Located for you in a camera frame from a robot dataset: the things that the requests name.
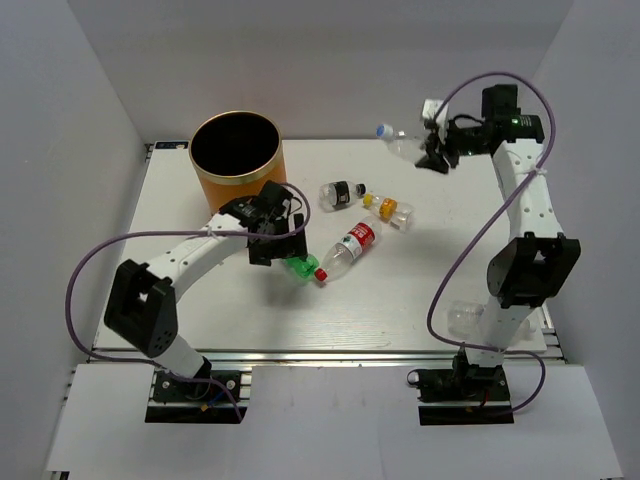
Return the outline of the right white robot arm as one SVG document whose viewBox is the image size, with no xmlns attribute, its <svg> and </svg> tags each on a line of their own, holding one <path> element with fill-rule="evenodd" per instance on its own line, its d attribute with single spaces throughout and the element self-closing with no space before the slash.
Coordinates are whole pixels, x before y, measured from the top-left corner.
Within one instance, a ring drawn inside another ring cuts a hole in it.
<svg viewBox="0 0 640 480">
<path fill-rule="evenodd" d="M 558 294 L 581 245 L 554 213 L 542 168 L 552 139 L 538 116 L 522 113 L 516 85 L 485 88 L 474 126 L 458 126 L 442 100 L 425 101 L 421 119 L 428 135 L 418 167 L 446 173 L 463 156 L 489 155 L 509 220 L 508 243 L 487 267 L 489 300 L 451 367 L 410 377 L 415 385 L 452 387 L 472 399 L 499 381 L 505 351 L 531 312 Z"/>
</svg>

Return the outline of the blue-label clear bottle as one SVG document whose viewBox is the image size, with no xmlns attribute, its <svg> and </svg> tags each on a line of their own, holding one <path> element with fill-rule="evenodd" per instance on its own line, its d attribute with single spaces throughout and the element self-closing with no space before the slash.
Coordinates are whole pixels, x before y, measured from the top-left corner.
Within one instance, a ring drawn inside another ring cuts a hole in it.
<svg viewBox="0 0 640 480">
<path fill-rule="evenodd" d="M 477 302 L 454 301 L 447 309 L 448 332 L 454 337 L 467 339 L 476 329 L 485 306 Z"/>
</svg>

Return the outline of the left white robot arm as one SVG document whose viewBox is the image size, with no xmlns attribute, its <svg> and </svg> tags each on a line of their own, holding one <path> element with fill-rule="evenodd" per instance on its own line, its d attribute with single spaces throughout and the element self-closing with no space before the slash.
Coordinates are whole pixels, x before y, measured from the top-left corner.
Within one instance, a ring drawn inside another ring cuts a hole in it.
<svg viewBox="0 0 640 480">
<path fill-rule="evenodd" d="M 121 263 L 106 304 L 106 327 L 177 379 L 188 398 L 205 396 L 211 364 L 180 336 L 177 305 L 191 286 L 242 250 L 260 266 L 306 255 L 310 215 L 294 212 L 293 202 L 309 204 L 294 185 L 268 181 L 258 194 L 223 205 L 201 229 L 184 232 L 183 242 L 164 254 Z"/>
</svg>

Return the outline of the yellow-cap orange-label bottle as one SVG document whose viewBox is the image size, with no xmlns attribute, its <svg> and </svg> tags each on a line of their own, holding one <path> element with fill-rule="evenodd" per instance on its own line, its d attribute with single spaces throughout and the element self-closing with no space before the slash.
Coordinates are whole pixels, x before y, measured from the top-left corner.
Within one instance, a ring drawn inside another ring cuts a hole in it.
<svg viewBox="0 0 640 480">
<path fill-rule="evenodd" d="M 397 200 L 366 193 L 362 198 L 363 206 L 373 212 L 384 223 L 400 232 L 407 232 L 414 219 L 414 207 Z"/>
</svg>

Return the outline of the black-label small clear bottle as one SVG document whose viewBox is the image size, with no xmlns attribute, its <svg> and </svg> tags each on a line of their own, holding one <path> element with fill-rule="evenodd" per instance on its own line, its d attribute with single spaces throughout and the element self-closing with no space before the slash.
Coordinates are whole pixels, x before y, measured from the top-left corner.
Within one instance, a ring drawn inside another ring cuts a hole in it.
<svg viewBox="0 0 640 480">
<path fill-rule="evenodd" d="M 346 208 L 366 193 L 364 183 L 351 181 L 335 181 L 319 188 L 319 204 L 323 210 L 330 211 Z"/>
</svg>

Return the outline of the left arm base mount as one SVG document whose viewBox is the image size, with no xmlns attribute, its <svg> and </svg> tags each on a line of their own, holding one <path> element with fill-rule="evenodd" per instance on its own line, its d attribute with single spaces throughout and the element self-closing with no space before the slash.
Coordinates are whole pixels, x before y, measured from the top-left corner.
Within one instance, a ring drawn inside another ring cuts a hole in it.
<svg viewBox="0 0 640 480">
<path fill-rule="evenodd" d="M 148 424 L 234 425 L 248 408 L 247 375 L 239 370 L 213 370 L 214 384 L 187 383 L 156 370 L 146 407 Z"/>
</svg>

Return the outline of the large red-label clear bottle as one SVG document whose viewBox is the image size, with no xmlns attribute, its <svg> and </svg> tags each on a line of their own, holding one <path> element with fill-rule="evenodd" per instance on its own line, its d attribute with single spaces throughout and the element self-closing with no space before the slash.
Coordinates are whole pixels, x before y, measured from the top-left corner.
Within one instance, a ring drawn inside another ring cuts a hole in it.
<svg viewBox="0 0 640 480">
<path fill-rule="evenodd" d="M 359 257 L 367 252 L 381 235 L 381 222 L 368 216 L 355 224 L 326 253 L 314 278 L 320 283 L 344 276 Z"/>
</svg>

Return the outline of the green plastic bottle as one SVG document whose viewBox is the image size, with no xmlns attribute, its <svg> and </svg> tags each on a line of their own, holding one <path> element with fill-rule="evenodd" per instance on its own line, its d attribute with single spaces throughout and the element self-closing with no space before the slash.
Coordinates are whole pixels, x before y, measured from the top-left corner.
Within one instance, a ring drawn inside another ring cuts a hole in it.
<svg viewBox="0 0 640 480">
<path fill-rule="evenodd" d="M 281 263 L 284 266 L 286 278 L 296 285 L 309 283 L 319 268 L 319 261 L 312 254 L 282 259 Z"/>
</svg>

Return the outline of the left blue corner sticker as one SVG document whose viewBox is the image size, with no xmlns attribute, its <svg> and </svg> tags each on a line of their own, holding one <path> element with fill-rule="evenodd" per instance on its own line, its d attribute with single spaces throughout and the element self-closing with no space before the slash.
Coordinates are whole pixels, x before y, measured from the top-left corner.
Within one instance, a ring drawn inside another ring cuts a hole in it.
<svg viewBox="0 0 640 480">
<path fill-rule="evenodd" d="M 162 150 L 181 150 L 187 149 L 189 146 L 188 141 L 158 141 L 154 144 L 154 149 L 162 149 Z"/>
</svg>

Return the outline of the orange cylindrical bin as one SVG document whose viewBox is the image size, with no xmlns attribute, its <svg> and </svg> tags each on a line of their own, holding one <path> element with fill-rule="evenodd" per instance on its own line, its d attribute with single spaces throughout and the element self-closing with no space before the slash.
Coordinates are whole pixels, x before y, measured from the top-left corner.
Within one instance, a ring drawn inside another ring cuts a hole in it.
<svg viewBox="0 0 640 480">
<path fill-rule="evenodd" d="M 280 130 L 255 112 L 209 118 L 195 131 L 188 152 L 213 214 L 233 199 L 258 194 L 268 181 L 287 180 Z"/>
</svg>

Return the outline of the blue-cap clear bottle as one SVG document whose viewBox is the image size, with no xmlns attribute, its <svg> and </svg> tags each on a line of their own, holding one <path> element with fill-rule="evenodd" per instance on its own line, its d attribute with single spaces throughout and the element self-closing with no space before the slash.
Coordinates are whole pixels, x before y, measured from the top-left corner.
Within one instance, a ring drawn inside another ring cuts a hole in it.
<svg viewBox="0 0 640 480">
<path fill-rule="evenodd" d="M 425 137 L 422 135 L 396 130 L 391 125 L 383 123 L 376 127 L 376 137 L 393 155 L 412 164 L 418 163 L 426 156 Z"/>
</svg>

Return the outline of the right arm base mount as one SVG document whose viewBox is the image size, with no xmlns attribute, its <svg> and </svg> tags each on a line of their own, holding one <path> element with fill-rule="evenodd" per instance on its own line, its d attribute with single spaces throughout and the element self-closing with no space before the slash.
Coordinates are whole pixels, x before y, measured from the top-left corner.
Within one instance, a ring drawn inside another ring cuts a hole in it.
<svg viewBox="0 0 640 480">
<path fill-rule="evenodd" d="M 414 369 L 407 384 L 418 391 L 422 426 L 504 425 L 514 422 L 511 395 L 501 366 L 471 364 L 464 352 L 442 369 Z"/>
</svg>

